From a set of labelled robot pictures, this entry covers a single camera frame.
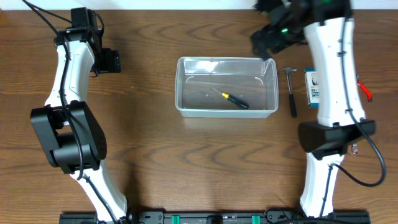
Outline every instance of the black handle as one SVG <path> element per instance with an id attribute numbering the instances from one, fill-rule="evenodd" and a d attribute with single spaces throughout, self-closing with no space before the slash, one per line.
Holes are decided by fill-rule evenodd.
<path id="1" fill-rule="evenodd" d="M 249 109 L 249 105 L 248 103 L 246 103 L 245 101 L 239 99 L 236 96 L 230 95 L 228 97 L 228 100 L 231 101 L 232 103 L 236 104 L 238 107 L 242 108 L 242 109 Z"/>
<path id="2" fill-rule="evenodd" d="M 292 112 L 292 117 L 296 118 L 297 111 L 296 111 L 296 104 L 294 103 L 293 94 L 289 94 L 289 100 L 290 100 L 290 111 Z"/>

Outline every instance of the hammer head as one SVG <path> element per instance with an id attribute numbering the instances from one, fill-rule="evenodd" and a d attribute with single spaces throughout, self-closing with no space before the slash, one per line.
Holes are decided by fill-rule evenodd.
<path id="1" fill-rule="evenodd" d="M 290 73 L 290 72 L 297 72 L 297 69 L 286 67 L 286 68 L 282 69 L 281 71 L 284 71 L 285 73 Z"/>

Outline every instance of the white container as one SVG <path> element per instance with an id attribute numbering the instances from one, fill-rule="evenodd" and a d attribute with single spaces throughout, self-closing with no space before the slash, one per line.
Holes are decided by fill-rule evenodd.
<path id="1" fill-rule="evenodd" d="M 244 100 L 249 109 L 239 108 L 211 87 Z M 175 76 L 175 107 L 184 117 L 266 118 L 278 109 L 275 61 L 182 57 Z"/>

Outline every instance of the red object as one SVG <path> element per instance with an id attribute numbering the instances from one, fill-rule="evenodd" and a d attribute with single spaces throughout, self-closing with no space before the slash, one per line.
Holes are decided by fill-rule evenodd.
<path id="1" fill-rule="evenodd" d="M 366 88 L 365 85 L 361 81 L 358 81 L 358 86 L 362 89 L 362 91 L 365 93 L 366 98 L 368 99 L 368 102 L 372 102 L 372 93 Z"/>

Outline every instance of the wooden table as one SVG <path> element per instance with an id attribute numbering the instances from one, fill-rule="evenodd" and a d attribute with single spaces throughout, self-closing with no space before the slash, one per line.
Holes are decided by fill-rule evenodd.
<path id="1" fill-rule="evenodd" d="M 68 11 L 56 12 L 69 17 Z M 279 109 L 267 119 L 183 118 L 174 80 L 182 56 L 253 57 L 249 36 L 268 22 L 254 11 L 101 11 L 104 47 L 119 50 L 122 73 L 91 78 L 88 104 L 108 142 L 107 164 L 132 206 L 167 211 L 294 207 L 305 180 L 300 122 L 307 106 L 303 69 L 308 46 L 275 55 L 296 67 L 292 85 L 298 118 L 290 117 L 285 75 Z M 357 73 L 374 94 L 367 117 L 386 159 L 386 181 L 362 187 L 339 172 L 336 209 L 366 209 L 374 223 L 398 220 L 398 11 L 355 11 Z M 50 18 L 58 30 L 68 24 Z M 31 11 L 0 12 L 0 222 L 58 223 L 63 212 L 93 211 L 81 187 L 51 167 L 30 124 L 30 111 L 50 94 L 57 67 L 54 34 Z M 350 172 L 368 182 L 380 167 L 366 142 L 346 156 Z"/>

